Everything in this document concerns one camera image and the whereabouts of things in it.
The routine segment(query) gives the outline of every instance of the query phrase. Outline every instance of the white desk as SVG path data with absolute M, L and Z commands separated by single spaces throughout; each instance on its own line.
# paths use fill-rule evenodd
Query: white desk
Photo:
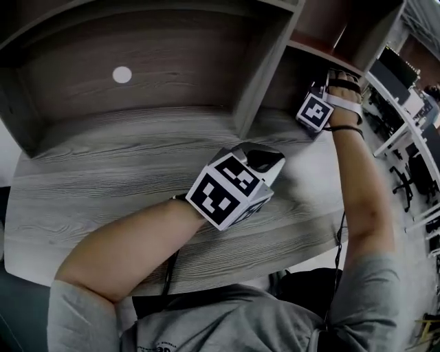
M 431 175 L 431 178 L 437 182 L 437 185 L 440 186 L 440 172 L 439 168 L 435 164 L 434 158 L 432 157 L 432 154 L 430 150 L 428 149 L 428 146 L 426 145 L 422 135 L 421 130 L 415 125 L 415 122 L 409 112 L 405 111 L 402 106 L 394 99 L 394 97 L 390 94 L 390 92 L 383 86 L 383 84 L 374 77 L 370 72 L 366 75 L 366 79 L 368 82 L 379 92 L 379 94 L 387 101 L 390 102 L 390 104 L 396 109 L 398 114 L 401 116 L 401 118 L 404 120 L 404 124 L 402 127 L 400 127 L 383 145 L 381 145 L 373 154 L 375 157 L 382 154 L 391 144 L 395 143 L 399 137 L 402 136 L 402 134 L 405 131 L 409 131 L 411 133 L 412 140 L 419 149 L 419 152 L 421 156 L 423 157 L 423 160 L 425 161 L 426 166 L 428 167 L 429 173 Z M 438 216 L 440 216 L 440 204 L 437 204 L 424 213 L 418 215 L 415 217 L 415 223 L 405 228 L 405 231 L 411 231 L 415 228 L 419 228 L 420 226 L 425 225 L 426 223 L 436 219 Z

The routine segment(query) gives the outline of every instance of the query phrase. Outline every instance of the white strap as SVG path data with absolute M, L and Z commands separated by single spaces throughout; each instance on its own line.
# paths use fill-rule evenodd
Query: white strap
M 342 99 L 338 96 L 332 96 L 327 94 L 327 102 L 336 107 L 342 107 L 343 109 L 350 110 L 357 113 L 362 119 L 362 106 L 356 102 L 350 102 L 348 100 Z

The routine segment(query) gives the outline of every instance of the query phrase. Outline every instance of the wrist-mounted device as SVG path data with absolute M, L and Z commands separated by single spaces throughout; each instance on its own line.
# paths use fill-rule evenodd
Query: wrist-mounted device
M 270 186 L 284 163 L 281 152 L 262 144 L 245 142 L 223 148 L 203 168 L 185 198 L 212 225 L 225 230 L 258 212 L 272 198 Z
M 340 71 L 334 70 L 336 76 Z M 305 101 L 299 109 L 296 119 L 301 123 L 312 136 L 317 136 L 326 126 L 334 107 L 341 107 L 357 113 L 357 124 L 363 120 L 361 104 L 342 99 L 329 94 L 329 87 L 343 87 L 360 94 L 358 79 L 352 76 L 355 82 L 340 79 L 330 79 L 329 72 L 324 80 L 316 80 L 309 89 Z

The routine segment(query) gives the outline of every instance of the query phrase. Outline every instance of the hand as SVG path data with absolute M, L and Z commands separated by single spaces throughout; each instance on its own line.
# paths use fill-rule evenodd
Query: hand
M 334 71 L 330 71 L 330 79 L 335 79 L 335 78 L 336 78 L 336 73 Z M 358 83 L 357 78 L 347 75 L 345 72 L 340 72 L 338 75 L 338 79 L 348 80 L 350 82 Z M 356 102 L 358 104 L 362 104 L 362 97 L 360 96 L 360 94 L 350 89 L 342 88 L 342 87 L 330 87 L 329 93 L 332 96 L 337 96 L 339 98 L 348 100 L 350 102 Z M 329 123 L 330 126 L 332 127 L 342 126 L 342 125 L 356 127 L 358 125 L 358 115 L 352 111 L 343 109 L 341 107 L 335 107 L 334 112 L 331 114 Z

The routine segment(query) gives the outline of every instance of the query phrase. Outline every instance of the t-shirt sleeve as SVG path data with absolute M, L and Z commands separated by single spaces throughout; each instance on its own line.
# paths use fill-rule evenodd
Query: t-shirt sleeve
M 365 256 L 344 270 L 329 323 L 350 351 L 396 351 L 400 302 L 395 257 Z
M 55 351 L 119 351 L 116 312 L 89 292 L 54 281 L 50 289 L 47 347 Z

